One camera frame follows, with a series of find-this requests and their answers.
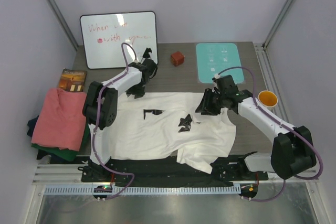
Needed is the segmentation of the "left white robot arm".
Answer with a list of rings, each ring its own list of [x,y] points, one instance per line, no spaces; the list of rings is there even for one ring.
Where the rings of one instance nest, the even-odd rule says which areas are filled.
[[[91,134],[89,167],[98,180],[105,182],[112,174],[111,167],[106,165],[111,159],[107,151],[108,141],[103,139],[102,134],[117,117],[119,96],[143,97],[145,85],[156,75],[157,69],[157,64],[146,58],[141,63],[134,61],[128,64],[123,72],[104,83],[94,81],[90,84],[82,113]]]

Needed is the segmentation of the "red brown cube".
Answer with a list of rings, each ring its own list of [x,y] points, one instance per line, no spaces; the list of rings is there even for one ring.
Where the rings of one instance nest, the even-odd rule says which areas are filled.
[[[185,56],[180,51],[176,51],[176,52],[172,53],[171,56],[170,56],[171,63],[175,67],[183,64],[184,59],[185,59]]]

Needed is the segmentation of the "small white whiteboard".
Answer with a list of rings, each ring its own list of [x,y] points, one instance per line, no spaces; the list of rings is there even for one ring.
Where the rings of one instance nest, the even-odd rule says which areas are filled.
[[[89,69],[124,68],[123,51],[128,62],[141,61],[146,48],[159,61],[153,11],[82,15],[80,27]]]

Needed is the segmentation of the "white t shirt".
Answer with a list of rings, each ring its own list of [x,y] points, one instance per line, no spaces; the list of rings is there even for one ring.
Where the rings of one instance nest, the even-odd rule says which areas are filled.
[[[227,109],[217,116],[195,113],[203,94],[158,92],[134,99],[118,98],[114,123],[94,135],[94,163],[109,159],[153,160],[177,152],[176,161],[207,174],[211,163],[227,157],[236,126]]]

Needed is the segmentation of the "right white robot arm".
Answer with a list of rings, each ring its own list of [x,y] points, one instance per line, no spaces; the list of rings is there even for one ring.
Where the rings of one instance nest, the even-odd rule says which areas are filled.
[[[239,90],[230,75],[213,81],[215,86],[204,91],[196,113],[215,116],[224,109],[232,110],[272,143],[270,154],[252,153],[243,158],[244,162],[237,166],[239,177],[250,179],[256,172],[272,172],[288,179],[316,166],[311,133],[305,126],[295,127],[277,117],[255,100],[250,91]]]

